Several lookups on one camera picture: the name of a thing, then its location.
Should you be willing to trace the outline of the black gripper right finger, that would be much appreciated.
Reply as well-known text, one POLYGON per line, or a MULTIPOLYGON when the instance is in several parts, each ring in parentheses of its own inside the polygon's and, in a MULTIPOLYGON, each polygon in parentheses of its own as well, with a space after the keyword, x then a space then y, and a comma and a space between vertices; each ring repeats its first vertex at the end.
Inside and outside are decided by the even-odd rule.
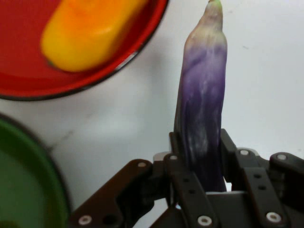
POLYGON ((237 148, 225 129, 220 131, 223 176, 233 191, 248 195, 259 228, 304 226, 304 161, 277 152, 268 160, 252 149, 237 148))

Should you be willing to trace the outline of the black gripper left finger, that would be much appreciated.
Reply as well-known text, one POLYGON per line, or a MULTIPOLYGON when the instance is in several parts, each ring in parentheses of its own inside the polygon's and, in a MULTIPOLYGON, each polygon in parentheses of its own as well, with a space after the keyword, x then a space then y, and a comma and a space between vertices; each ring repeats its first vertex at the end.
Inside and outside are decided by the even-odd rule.
POLYGON ((171 151, 150 162, 128 162, 69 217, 71 228, 132 228, 156 200, 167 209, 157 228, 218 228, 220 221, 198 181, 185 165, 181 140, 169 134, 171 151))

